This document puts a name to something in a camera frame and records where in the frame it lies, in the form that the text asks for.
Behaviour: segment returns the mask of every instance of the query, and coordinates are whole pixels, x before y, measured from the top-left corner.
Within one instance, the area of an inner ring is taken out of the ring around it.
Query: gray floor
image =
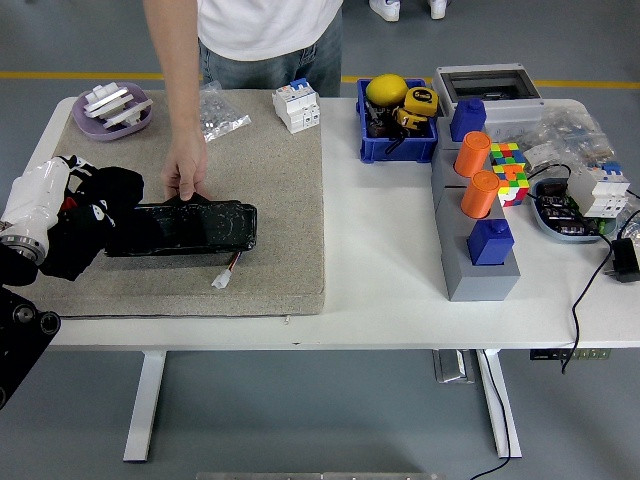
[[[405,0],[400,22],[387,24],[366,1],[346,0],[343,74],[430,77],[438,66],[520,62],[534,80],[640,79],[637,0],[454,0],[440,22],[426,3]],[[159,71],[139,2],[3,2],[0,42],[0,74]],[[0,77],[0,204],[56,103],[97,83]],[[343,96],[355,92],[343,84]],[[640,190],[638,88],[541,92],[584,103]],[[637,350],[572,363],[567,375],[525,351],[501,359],[524,457],[492,478],[640,477]],[[171,353],[149,462],[123,464],[141,365],[135,352],[45,354],[0,412],[0,478],[423,471],[457,480],[499,463],[480,385],[437,384],[429,351],[359,351]]]

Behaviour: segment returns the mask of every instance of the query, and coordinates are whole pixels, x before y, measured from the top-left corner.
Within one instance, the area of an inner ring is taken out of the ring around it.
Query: purple dish
[[[126,87],[129,90],[129,93],[133,95],[133,100],[125,104],[126,108],[135,107],[139,103],[149,100],[149,97],[147,97],[142,89],[135,83],[116,82],[116,85],[119,87]],[[100,120],[99,118],[89,118],[84,114],[84,106],[88,103],[85,95],[88,95],[89,93],[91,92],[84,92],[78,97],[78,100],[73,104],[71,113],[78,124],[78,127],[80,127],[80,130],[93,140],[98,140],[100,142],[115,140],[137,132],[138,130],[142,130],[151,121],[151,105],[149,105],[140,113],[140,122],[137,124],[130,127],[118,124],[110,128],[104,128],[104,120]]]

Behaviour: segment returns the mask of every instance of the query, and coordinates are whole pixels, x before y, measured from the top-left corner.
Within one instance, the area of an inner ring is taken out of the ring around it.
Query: orange cylinder
[[[464,192],[460,208],[471,218],[486,217],[499,188],[500,179],[495,173],[487,170],[476,172]]]
[[[462,146],[453,168],[458,175],[471,178],[474,173],[482,170],[490,151],[489,135],[482,132],[469,132],[462,139]]]

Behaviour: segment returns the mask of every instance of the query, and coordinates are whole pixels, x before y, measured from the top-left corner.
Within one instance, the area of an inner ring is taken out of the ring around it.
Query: wire
[[[233,258],[231,259],[231,263],[229,264],[229,267],[228,267],[229,271],[233,272],[233,268],[236,266],[236,263],[238,263],[238,260],[240,260],[241,255],[242,255],[241,251],[236,252],[233,255]]]
[[[564,163],[552,163],[551,165],[547,165],[544,168],[541,168],[540,170],[538,170],[537,172],[529,175],[527,177],[527,180],[531,180],[533,177],[535,177],[536,175],[540,175],[542,172],[549,170],[552,167],[564,167],[568,170],[569,175],[571,175],[571,167],[569,167],[569,165],[566,165]]]
[[[527,177],[527,181],[531,180],[533,177],[535,177],[536,175],[540,175],[542,172],[549,170],[552,167],[564,167],[567,169],[567,171],[569,172],[569,176],[571,176],[571,167],[569,167],[569,165],[565,165],[564,163],[552,163],[551,165],[547,165],[544,168],[541,168],[540,170],[538,170],[537,172],[529,175]],[[531,192],[527,192],[527,196],[533,198],[534,200],[538,200],[538,197],[535,196],[533,193]]]
[[[638,213],[640,213],[640,210],[636,210],[635,212],[633,212],[631,214],[631,216],[629,218],[627,218],[627,221],[624,222],[624,225],[622,225],[620,230],[618,230],[617,240],[622,240],[622,234],[624,233],[624,231],[627,229],[627,227],[631,223],[631,220],[633,220],[633,217],[635,217]]]
[[[605,237],[604,235],[602,235],[601,233],[598,233],[598,236],[600,238],[602,238],[605,242],[607,242],[607,245],[609,245],[609,252],[607,253],[607,256],[604,257],[604,260],[598,266],[598,268],[596,268],[596,271],[593,272],[593,275],[591,275],[591,278],[589,279],[589,282],[587,283],[587,286],[584,287],[584,290],[582,291],[582,293],[578,297],[578,300],[576,300],[576,302],[571,307],[571,314],[573,315],[573,322],[574,322],[574,324],[576,326],[576,340],[575,340],[575,342],[573,342],[573,347],[571,348],[571,352],[569,353],[569,356],[566,359],[564,359],[563,361],[561,361],[561,363],[562,363],[562,374],[563,375],[565,374],[566,369],[567,369],[567,365],[569,365],[569,362],[571,361],[571,358],[573,357],[573,354],[576,352],[576,349],[578,348],[578,342],[580,341],[580,322],[578,321],[578,314],[576,313],[576,309],[578,308],[578,304],[582,301],[584,296],[587,294],[587,291],[589,290],[589,287],[591,287],[591,284],[593,283],[593,281],[596,279],[596,276],[598,275],[600,270],[602,270],[602,268],[605,266],[605,264],[609,261],[609,259],[611,258],[611,255],[613,254],[613,245],[611,244],[609,239],[607,237]]]
[[[498,387],[496,386],[496,381],[493,379],[493,372],[491,371],[491,365],[489,364],[489,359],[487,358],[487,352],[482,350],[482,355],[484,356],[485,362],[487,362],[487,369],[489,370],[489,378],[491,379],[491,385],[493,385],[493,390],[496,392],[496,396],[498,397],[498,402],[500,402],[500,409],[502,410],[502,419],[504,420],[504,430],[507,435],[507,459],[502,462],[502,464],[498,465],[491,470],[487,470],[486,472],[479,473],[471,477],[470,480],[475,480],[476,478],[480,478],[484,475],[488,475],[490,473],[495,472],[496,470],[500,470],[504,467],[509,460],[511,460],[511,438],[509,437],[509,424],[507,423],[507,412],[504,408],[504,402],[502,401],[502,397],[500,396],[500,392],[498,392]]]

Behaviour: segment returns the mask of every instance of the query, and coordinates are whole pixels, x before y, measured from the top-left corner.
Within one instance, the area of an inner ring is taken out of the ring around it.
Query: power adapter
[[[631,283],[640,280],[638,257],[630,238],[621,238],[611,242],[613,246],[613,271],[608,275],[616,277],[620,283]]]

